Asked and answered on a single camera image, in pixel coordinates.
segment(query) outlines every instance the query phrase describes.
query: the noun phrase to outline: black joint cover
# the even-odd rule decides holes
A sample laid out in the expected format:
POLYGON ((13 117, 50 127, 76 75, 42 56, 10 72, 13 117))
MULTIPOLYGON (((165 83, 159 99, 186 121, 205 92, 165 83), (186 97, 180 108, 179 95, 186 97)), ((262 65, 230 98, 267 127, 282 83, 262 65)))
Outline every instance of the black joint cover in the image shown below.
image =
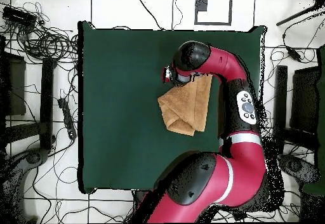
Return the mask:
POLYGON ((192 204, 202 194, 215 167, 215 155, 211 152, 190 155, 174 174, 175 178, 167 189, 169 197, 177 204, 192 204))

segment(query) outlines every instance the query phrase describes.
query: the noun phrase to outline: brown towel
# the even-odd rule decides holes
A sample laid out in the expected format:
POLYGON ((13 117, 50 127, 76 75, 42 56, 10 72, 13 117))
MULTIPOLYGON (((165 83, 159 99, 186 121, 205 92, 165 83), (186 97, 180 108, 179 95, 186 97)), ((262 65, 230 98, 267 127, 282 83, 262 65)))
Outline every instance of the brown towel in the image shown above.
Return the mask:
POLYGON ((169 131, 194 135, 204 131, 212 76, 196 77, 184 87, 174 87, 158 98, 162 118, 169 131))

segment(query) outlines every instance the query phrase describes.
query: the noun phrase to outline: metal frame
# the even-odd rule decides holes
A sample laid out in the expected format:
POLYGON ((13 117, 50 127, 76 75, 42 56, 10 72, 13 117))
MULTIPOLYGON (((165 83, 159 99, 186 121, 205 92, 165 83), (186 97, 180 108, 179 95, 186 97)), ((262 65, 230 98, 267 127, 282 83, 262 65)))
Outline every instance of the metal frame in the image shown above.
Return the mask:
POLYGON ((196 0, 195 3, 195 14, 194 14, 194 25, 224 25, 231 26, 232 23, 232 0, 229 0, 229 19, 228 22, 198 22, 197 13, 199 11, 206 11, 208 0, 196 0))

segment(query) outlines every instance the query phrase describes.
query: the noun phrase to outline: tile grout line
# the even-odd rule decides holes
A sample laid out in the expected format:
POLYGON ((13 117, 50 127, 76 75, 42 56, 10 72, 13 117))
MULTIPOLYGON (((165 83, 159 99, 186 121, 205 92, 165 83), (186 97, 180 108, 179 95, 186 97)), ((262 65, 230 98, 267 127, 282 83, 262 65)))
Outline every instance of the tile grout line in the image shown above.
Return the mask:
POLYGON ((256 4, 256 0, 254 0, 253 27, 255 26, 255 4, 256 4))
POLYGON ((93 0, 90 0, 90 22, 93 23, 93 0))

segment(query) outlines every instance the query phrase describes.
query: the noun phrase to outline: black chair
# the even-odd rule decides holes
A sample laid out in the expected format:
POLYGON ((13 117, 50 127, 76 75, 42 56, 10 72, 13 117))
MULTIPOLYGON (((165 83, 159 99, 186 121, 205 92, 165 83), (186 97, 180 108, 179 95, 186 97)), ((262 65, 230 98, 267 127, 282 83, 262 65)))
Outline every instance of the black chair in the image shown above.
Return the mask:
POLYGON ((46 162, 55 142, 52 120, 53 71, 56 61, 43 58, 40 122, 6 127, 6 115, 12 112, 10 96, 21 96, 12 89, 12 56, 5 52, 5 44, 5 38, 0 36, 0 223, 35 223, 35 219, 30 221, 23 213, 22 186, 27 173, 46 162), (36 135, 39 135, 39 148, 28 149, 12 157, 7 155, 7 144, 36 135))
POLYGON ((314 165, 293 155, 278 156, 280 169, 294 177, 299 184, 302 205, 300 221, 325 220, 325 196, 314 196, 303 190, 304 185, 318 182, 323 173, 319 169, 316 156, 320 145, 317 137, 319 92, 316 84, 321 77, 321 71, 321 65, 295 71, 289 128, 286 127, 288 68, 278 66, 275 72, 274 136, 278 146, 283 151, 284 142, 291 142, 315 152, 314 165))
POLYGON ((294 18, 298 18, 299 16, 302 16, 308 12, 311 12, 311 11, 315 11, 315 10, 318 10, 319 8, 322 8, 323 6, 325 6, 325 0, 314 0, 315 1, 315 4, 309 8, 306 8, 305 10, 297 13, 297 14, 294 14, 292 16, 290 16, 289 18, 286 18, 285 20, 282 20, 281 22, 278 22, 277 23, 277 26, 280 26, 286 22, 289 22, 290 20, 293 20, 294 18))

